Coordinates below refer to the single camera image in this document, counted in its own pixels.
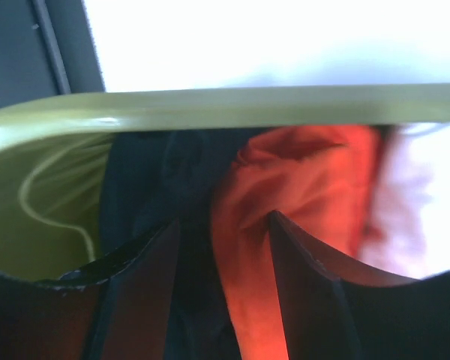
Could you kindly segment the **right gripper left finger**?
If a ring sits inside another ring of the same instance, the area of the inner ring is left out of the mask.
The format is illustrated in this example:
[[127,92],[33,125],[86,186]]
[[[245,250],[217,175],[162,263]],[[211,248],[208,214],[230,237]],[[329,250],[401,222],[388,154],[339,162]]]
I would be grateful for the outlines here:
[[164,357],[179,242],[173,221],[62,276],[66,284],[99,287],[83,359]]

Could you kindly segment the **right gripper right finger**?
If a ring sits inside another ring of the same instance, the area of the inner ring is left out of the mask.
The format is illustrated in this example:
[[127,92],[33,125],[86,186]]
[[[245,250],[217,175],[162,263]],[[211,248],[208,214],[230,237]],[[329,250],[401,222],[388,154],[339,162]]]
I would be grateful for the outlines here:
[[423,359],[420,280],[367,265],[278,211],[268,234],[290,359]]

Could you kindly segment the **black t shirt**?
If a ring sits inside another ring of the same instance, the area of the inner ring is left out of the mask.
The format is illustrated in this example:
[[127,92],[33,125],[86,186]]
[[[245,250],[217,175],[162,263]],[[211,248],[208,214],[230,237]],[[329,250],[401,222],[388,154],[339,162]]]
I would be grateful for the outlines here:
[[258,128],[119,133],[100,195],[100,246],[125,242],[178,220],[180,248],[166,359],[239,359],[212,252],[213,190]]

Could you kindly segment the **olive green plastic bin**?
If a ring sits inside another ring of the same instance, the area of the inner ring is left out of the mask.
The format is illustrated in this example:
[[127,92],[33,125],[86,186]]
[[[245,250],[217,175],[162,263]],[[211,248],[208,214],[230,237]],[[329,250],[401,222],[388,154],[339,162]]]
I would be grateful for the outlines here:
[[98,256],[114,134],[450,122],[450,83],[69,94],[0,109],[0,272],[57,278]]

